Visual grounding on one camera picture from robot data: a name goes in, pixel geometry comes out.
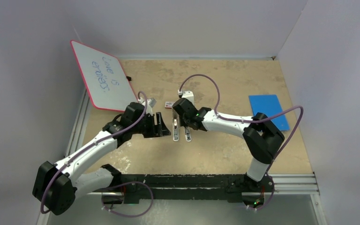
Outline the white stapler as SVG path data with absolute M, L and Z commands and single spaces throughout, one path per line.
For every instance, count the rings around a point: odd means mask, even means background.
M 172 113 L 172 139 L 174 142 L 179 140 L 179 124 L 178 115 L 176 112 Z

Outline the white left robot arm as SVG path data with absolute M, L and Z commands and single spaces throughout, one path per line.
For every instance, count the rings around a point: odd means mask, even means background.
M 153 113 L 155 99 L 139 98 L 130 103 L 124 113 L 105 124 L 101 131 L 73 154 L 56 163 L 44 162 L 37 171 L 32 194 L 41 205 L 43 214 L 60 215 L 77 198 L 96 190 L 126 191 L 136 181 L 123 182 L 122 173 L 113 166 L 102 165 L 97 171 L 85 173 L 94 163 L 119 148 L 134 135 L 144 138 L 169 136 L 171 132 L 160 112 Z

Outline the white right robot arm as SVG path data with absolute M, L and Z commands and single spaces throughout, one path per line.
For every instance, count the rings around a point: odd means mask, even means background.
M 207 107 L 197 109 L 191 101 L 180 98 L 172 105 L 178 114 L 182 126 L 193 130 L 215 131 L 243 138 L 252 155 L 250 167 L 244 178 L 244 184 L 251 191 L 257 190 L 263 184 L 263 176 L 273 163 L 285 140 L 282 132 L 263 113 L 249 117 L 252 123 L 242 120 L 241 117 L 229 115 L 230 121 L 219 118 L 215 112 Z

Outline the red framed whiteboard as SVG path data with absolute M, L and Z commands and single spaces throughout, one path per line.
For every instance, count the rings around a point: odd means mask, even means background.
M 100 110 L 122 112 L 137 96 L 120 61 L 113 55 L 78 41 L 70 45 L 92 105 Z

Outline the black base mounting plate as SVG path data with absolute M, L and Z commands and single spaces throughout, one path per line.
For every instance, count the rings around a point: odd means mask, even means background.
M 254 181 L 245 174 L 122 174 L 104 193 L 118 192 L 126 204 L 142 199 L 154 200 L 223 200 L 252 204 L 273 190 L 271 177 Z

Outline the blue notebook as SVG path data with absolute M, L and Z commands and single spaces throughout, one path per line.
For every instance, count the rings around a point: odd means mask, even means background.
M 268 117 L 281 113 L 282 107 L 277 95 L 250 95 L 249 102 L 253 115 L 264 113 Z M 271 120 L 280 131 L 289 131 L 290 126 L 285 115 Z

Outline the aluminium frame rail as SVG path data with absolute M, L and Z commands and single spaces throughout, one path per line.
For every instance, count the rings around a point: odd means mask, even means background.
M 259 182 L 249 179 L 245 174 L 115 174 L 102 170 L 82 175 L 75 183 L 77 194 L 81 192 L 109 191 L 126 186 L 125 193 L 139 193 L 142 188 L 151 189 L 154 196 L 158 192 L 180 190 L 207 192 L 218 190 L 220 193 L 257 193 L 272 190 L 317 191 L 313 175 L 288 174 L 264 176 Z

